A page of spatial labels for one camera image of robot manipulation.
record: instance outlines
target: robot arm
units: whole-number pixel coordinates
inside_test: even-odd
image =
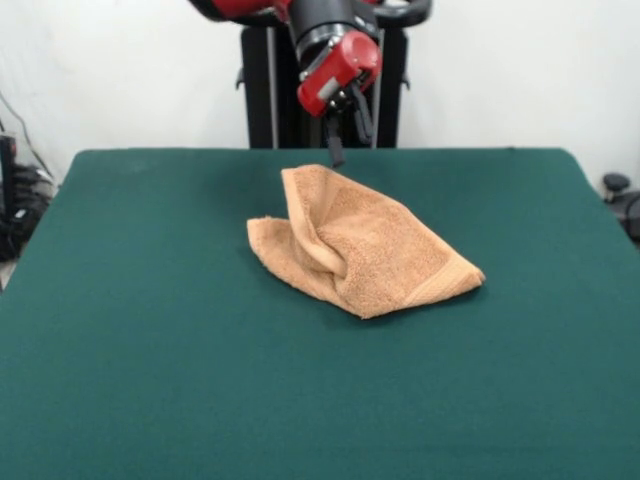
[[[370,143],[371,115],[363,92],[380,75],[382,53],[373,10],[377,0],[190,0],[206,17],[238,18],[273,8],[289,26],[300,65],[298,99],[324,117],[335,167],[344,163],[338,114],[353,109],[360,140]]]

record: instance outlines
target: towel fold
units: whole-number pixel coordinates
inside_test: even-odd
[[[446,300],[483,273],[404,205],[333,170],[282,171],[289,219],[248,221],[265,267],[317,299],[370,319]]]

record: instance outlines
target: black knob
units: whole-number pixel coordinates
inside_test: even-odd
[[[631,185],[629,177],[619,173],[609,173],[604,176],[604,186],[612,193],[621,193],[623,190],[629,188],[629,185]]]

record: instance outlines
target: red robot part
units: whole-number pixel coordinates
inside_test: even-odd
[[[351,31],[328,48],[326,58],[322,58],[317,66],[314,62],[298,88],[300,103],[315,117],[322,116],[335,95],[345,92],[353,82],[358,84],[360,91],[366,90],[382,69],[380,48],[362,32]]]
[[[214,7],[225,18],[234,19],[265,8],[275,7],[279,14],[286,14],[287,7],[293,0],[211,0]]]

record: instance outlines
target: green table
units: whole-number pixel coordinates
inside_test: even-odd
[[[325,161],[81,154],[0,301],[0,478],[640,478],[640,259],[571,156],[350,152],[488,277],[368,323],[247,242]]]

